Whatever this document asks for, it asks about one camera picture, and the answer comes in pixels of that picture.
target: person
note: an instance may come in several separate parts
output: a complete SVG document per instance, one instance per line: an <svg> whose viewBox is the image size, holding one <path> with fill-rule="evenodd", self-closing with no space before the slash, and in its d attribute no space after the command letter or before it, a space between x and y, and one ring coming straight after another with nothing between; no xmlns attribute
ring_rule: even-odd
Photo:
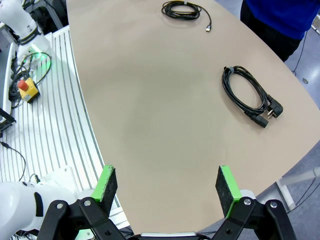
<svg viewBox="0 0 320 240"><path fill-rule="evenodd" d="M298 48L320 0L243 0L240 20L284 62Z"/></svg>

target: beige tabletop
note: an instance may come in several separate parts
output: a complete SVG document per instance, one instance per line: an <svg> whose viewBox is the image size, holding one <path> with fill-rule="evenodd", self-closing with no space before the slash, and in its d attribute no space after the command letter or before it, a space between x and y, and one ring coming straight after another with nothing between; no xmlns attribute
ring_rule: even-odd
<svg viewBox="0 0 320 240"><path fill-rule="evenodd" d="M285 64L213 0L196 21L162 15L164 0L68 0L77 71L118 197L136 233L198 231L223 217L220 164L256 195L320 139L320 112ZM226 95L224 66L247 68L283 114L261 128ZM250 84L231 77L252 106Z"/></svg>

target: aluminum profile platform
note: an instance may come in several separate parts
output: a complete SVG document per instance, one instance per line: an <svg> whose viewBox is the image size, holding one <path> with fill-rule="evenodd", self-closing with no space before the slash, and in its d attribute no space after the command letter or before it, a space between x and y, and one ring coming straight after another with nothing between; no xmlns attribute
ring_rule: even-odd
<svg viewBox="0 0 320 240"><path fill-rule="evenodd" d="M69 26L46 37L52 40L52 66L38 86L40 96L32 104L21 101L11 111L16 123L0 140L25 157L22 181L28 182L33 173L41 177L69 166L79 191L94 189L105 164L82 94ZM45 74L49 61L42 60L30 73L35 82ZM18 181L23 167L19 154L0 145L1 182ZM129 226L117 196L110 219L119 229Z"/></svg>

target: bolt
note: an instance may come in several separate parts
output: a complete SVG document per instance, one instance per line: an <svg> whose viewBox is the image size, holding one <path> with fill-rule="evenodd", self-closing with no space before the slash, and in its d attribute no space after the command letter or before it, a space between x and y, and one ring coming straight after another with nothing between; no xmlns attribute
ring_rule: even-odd
<svg viewBox="0 0 320 240"><path fill-rule="evenodd" d="M243 201L243 203L244 203L245 205L250 205L250 204L251 204L251 200L250 200L249 198L246 198L246 199Z"/></svg>
<svg viewBox="0 0 320 240"><path fill-rule="evenodd" d="M277 203L275 201L270 202L270 207L275 209L277 207Z"/></svg>
<svg viewBox="0 0 320 240"><path fill-rule="evenodd" d="M84 201L83 204L84 204L85 206L90 206L91 202L90 202L89 200L87 200L87 201Z"/></svg>

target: red button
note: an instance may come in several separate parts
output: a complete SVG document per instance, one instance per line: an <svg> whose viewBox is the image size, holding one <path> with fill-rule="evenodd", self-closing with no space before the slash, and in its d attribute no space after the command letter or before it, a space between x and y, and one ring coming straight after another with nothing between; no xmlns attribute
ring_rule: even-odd
<svg viewBox="0 0 320 240"><path fill-rule="evenodd" d="M27 91L29 86L28 86L28 84L26 83L25 80L20 80L18 82L18 88L20 88L22 91Z"/></svg>

